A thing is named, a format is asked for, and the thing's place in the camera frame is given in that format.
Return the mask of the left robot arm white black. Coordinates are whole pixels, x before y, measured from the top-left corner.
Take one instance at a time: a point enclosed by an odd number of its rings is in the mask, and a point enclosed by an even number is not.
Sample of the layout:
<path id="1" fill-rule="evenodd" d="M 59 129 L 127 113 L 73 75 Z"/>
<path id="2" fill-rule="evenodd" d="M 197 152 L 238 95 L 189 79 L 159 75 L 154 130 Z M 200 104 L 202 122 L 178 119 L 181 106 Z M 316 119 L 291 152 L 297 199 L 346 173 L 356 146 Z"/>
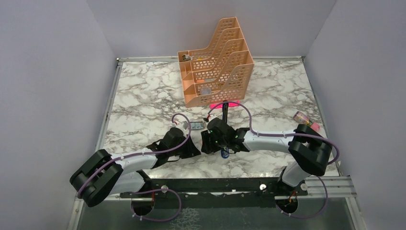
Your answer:
<path id="1" fill-rule="evenodd" d="M 151 186 L 145 170 L 162 166 L 171 157 L 187 159 L 200 154 L 182 129 L 172 127 L 162 139 L 135 152 L 96 151 L 73 173 L 69 182 L 89 207 L 98 205 L 110 195 L 124 192 L 143 197 L 148 195 Z"/>

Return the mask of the blue black stapler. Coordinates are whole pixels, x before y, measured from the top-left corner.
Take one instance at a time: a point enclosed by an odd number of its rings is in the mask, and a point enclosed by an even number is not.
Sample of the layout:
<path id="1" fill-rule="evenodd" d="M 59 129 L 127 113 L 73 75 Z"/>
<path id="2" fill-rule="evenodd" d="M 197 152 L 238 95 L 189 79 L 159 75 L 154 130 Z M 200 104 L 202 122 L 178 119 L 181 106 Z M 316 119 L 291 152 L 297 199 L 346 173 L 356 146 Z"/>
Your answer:
<path id="1" fill-rule="evenodd" d="M 222 120 L 227 124 L 227 119 L 228 119 L 228 108 L 229 108 L 229 103 L 228 101 L 224 101 L 222 104 Z M 221 150 L 221 157 L 223 159 L 227 159 L 230 156 L 229 148 L 228 146 L 223 147 Z"/>

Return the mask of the grey staple strips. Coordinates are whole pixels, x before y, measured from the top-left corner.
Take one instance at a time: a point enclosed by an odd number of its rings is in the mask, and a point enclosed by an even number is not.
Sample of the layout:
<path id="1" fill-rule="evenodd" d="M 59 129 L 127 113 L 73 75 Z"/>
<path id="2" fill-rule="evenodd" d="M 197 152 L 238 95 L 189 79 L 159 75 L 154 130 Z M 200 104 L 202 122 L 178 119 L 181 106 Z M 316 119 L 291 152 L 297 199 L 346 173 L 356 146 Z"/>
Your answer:
<path id="1" fill-rule="evenodd" d="M 202 129 L 203 126 L 200 123 L 193 123 L 192 124 L 192 129 L 198 130 L 198 129 Z"/>

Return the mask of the red white staple box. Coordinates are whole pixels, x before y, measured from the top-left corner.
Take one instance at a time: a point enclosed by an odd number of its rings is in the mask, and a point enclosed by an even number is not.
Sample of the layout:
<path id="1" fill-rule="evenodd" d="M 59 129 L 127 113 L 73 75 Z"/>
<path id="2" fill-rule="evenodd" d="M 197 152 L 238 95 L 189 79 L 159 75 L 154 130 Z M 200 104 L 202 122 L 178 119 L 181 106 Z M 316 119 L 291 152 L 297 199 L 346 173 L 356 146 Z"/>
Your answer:
<path id="1" fill-rule="evenodd" d="M 191 129 L 192 130 L 204 130 L 205 129 L 205 123 L 204 122 L 191 122 Z"/>

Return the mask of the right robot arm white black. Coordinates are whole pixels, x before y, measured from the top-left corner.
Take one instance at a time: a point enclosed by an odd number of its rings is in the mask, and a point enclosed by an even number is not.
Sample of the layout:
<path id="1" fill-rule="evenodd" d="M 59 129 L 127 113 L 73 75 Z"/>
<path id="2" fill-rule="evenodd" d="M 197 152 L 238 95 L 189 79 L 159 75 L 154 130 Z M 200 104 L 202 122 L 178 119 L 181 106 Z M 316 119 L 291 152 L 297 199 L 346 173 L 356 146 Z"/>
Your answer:
<path id="1" fill-rule="evenodd" d="M 327 139 L 306 125 L 287 132 L 259 133 L 249 127 L 233 129 L 225 121 L 214 118 L 201 136 L 201 151 L 206 154 L 223 149 L 233 153 L 269 150 L 290 154 L 294 162 L 283 169 L 276 182 L 282 195 L 288 195 L 311 175 L 323 176 L 333 149 Z"/>

